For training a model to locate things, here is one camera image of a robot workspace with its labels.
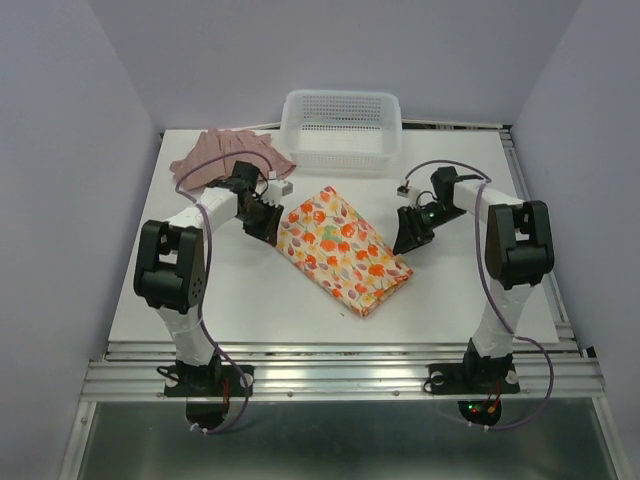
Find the pink towel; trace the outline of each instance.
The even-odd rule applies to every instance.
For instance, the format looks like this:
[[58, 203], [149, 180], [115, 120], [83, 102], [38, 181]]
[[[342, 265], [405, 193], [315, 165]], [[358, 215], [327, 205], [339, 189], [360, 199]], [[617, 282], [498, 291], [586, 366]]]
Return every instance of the pink towel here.
[[[241, 150], [253, 150], [267, 157], [273, 169], [276, 171], [278, 178], [285, 178], [295, 168], [295, 165], [291, 161], [284, 158], [280, 152], [271, 146], [270, 134], [256, 135], [250, 130], [218, 130], [213, 127], [206, 132], [202, 132], [195, 147], [193, 147], [187, 156], [183, 160], [172, 162], [169, 169], [173, 172], [173, 178], [178, 180], [187, 172], [207, 160], [219, 157], [225, 153], [238, 152]], [[231, 175], [233, 166], [238, 160], [254, 164], [260, 169], [262, 174], [267, 177], [269, 168], [264, 160], [256, 155], [244, 153], [207, 165], [193, 175], [190, 175], [182, 183], [182, 186], [187, 190], [193, 190], [217, 178], [228, 177]]]

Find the white table surface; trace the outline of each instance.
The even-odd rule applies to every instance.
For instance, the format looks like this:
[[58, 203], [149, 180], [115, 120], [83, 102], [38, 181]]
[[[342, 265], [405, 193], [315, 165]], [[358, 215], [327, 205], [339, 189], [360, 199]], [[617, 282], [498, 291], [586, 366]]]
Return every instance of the white table surface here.
[[[195, 145], [200, 130], [168, 130], [158, 156], [140, 221], [163, 220], [188, 202], [173, 192], [169, 164]], [[279, 131], [270, 131], [278, 147]], [[488, 131], [403, 132], [401, 157], [381, 178], [358, 178], [297, 169], [289, 179], [294, 193], [283, 201], [285, 215], [332, 185], [393, 246], [399, 179], [417, 163], [452, 159], [474, 165], [494, 179], [493, 186], [515, 195], [499, 134]], [[412, 185], [430, 187], [432, 169], [412, 176]], [[133, 292], [138, 241], [134, 244], [120, 294], [110, 341], [167, 341], [162, 320]], [[473, 217], [465, 215], [436, 230], [435, 240], [405, 255], [414, 275], [407, 285], [362, 319], [325, 293], [274, 248], [249, 237], [239, 221], [214, 234], [214, 258], [205, 298], [205, 321], [222, 342], [243, 343], [465, 343], [478, 326], [485, 304], [474, 257]], [[518, 327], [521, 335], [558, 341], [557, 308], [538, 286]]]

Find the white plastic basket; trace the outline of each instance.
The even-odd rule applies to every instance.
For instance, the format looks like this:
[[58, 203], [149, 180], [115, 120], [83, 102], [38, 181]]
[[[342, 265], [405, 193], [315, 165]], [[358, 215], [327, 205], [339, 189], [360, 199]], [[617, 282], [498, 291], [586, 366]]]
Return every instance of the white plastic basket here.
[[280, 131], [296, 165], [382, 170], [400, 153], [400, 104], [388, 93], [294, 90]]

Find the screw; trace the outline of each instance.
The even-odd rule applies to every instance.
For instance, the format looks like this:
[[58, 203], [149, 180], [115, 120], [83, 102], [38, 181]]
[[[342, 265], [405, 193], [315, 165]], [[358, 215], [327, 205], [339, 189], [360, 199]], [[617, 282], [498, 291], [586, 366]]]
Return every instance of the screw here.
[[507, 373], [507, 376], [504, 377], [504, 379], [508, 384], [515, 385], [516, 383], [518, 383], [518, 374], [513, 370], [509, 370], [509, 372]]
[[245, 373], [244, 375], [242, 375], [242, 377], [240, 377], [240, 386], [244, 387], [245, 382], [247, 384], [246, 385], [247, 387], [250, 387], [251, 385], [253, 385], [253, 375], [249, 373]]
[[165, 387], [169, 387], [169, 388], [173, 388], [178, 384], [178, 382], [176, 382], [175, 380], [171, 380], [170, 378], [165, 378], [164, 379], [164, 385]]
[[442, 375], [442, 372], [438, 372], [438, 371], [432, 372], [431, 383], [433, 383], [437, 387], [444, 384], [444, 376]]

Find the orange flower pattern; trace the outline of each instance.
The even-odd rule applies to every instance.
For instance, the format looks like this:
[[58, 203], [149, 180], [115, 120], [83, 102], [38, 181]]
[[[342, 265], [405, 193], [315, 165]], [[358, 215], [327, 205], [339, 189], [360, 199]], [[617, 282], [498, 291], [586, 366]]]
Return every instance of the orange flower pattern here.
[[332, 187], [324, 188], [280, 222], [276, 248], [361, 317], [413, 274]]

